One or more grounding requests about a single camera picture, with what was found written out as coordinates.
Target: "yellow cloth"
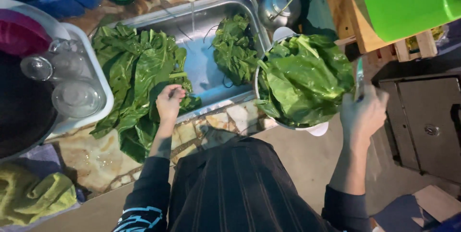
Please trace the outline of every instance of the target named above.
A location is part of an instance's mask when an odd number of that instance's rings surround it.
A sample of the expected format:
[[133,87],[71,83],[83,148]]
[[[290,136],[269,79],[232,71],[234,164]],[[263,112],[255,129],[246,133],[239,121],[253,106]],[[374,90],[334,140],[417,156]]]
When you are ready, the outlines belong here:
[[40,181],[21,166],[0,165],[0,226],[27,226],[76,202],[72,181],[61,173]]

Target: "leafy green vegetable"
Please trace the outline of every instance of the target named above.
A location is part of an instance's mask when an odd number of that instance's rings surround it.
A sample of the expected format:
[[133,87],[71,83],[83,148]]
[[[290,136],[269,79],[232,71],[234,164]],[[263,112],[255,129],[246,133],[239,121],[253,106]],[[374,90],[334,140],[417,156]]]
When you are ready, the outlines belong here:
[[192,85],[184,72],[186,49],[178,48],[174,37],[163,32],[138,34],[122,24],[100,27],[92,45],[114,94],[114,106],[91,134],[99,139],[116,129],[120,150],[143,163],[160,122],[155,100],[163,88],[177,83],[188,91],[180,114],[201,105],[199,97],[189,95]]
[[339,48],[320,35],[283,40],[259,60],[260,99],[268,116],[290,126],[309,127],[330,120],[343,93],[354,89],[352,65]]
[[237,14],[233,18],[225,18],[216,30],[216,37],[212,41],[215,48],[214,61],[218,69],[223,72],[234,85],[251,82],[256,70],[255,38],[250,38],[249,18]]

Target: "sink basin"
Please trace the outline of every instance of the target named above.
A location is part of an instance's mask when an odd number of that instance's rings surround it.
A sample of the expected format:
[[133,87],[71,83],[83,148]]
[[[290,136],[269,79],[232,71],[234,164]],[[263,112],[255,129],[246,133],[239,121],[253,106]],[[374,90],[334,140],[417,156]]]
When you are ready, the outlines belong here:
[[250,19],[252,35],[257,35],[255,48],[261,58],[270,46],[266,29],[257,17],[255,0],[198,0],[194,2],[195,30],[192,26],[190,4],[152,12],[122,21],[139,30],[153,29],[176,37],[176,44],[187,49],[184,71],[192,82],[194,94],[202,99],[202,108],[179,116],[177,122],[206,114],[234,102],[254,98],[250,84],[232,86],[232,82],[218,70],[213,59],[211,41],[217,25],[225,17],[246,13]]

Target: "blue plastic basket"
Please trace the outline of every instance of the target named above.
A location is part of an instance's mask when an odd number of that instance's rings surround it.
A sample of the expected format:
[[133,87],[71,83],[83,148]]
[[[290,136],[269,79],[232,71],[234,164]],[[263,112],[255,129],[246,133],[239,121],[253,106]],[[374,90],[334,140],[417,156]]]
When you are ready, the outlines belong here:
[[28,2],[57,19],[80,16],[85,14],[85,8],[93,9],[101,0],[34,0]]

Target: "dark long sleeve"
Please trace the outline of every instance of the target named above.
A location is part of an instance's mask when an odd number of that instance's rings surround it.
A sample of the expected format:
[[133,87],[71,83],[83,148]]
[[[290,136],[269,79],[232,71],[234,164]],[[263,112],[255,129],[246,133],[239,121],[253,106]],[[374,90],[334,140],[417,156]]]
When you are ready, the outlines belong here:
[[352,195],[326,187],[322,217],[339,231],[370,232],[365,195]]
[[168,175],[170,160],[149,157],[144,163],[133,191],[127,196],[121,218],[113,231],[166,231],[166,213],[170,200]]

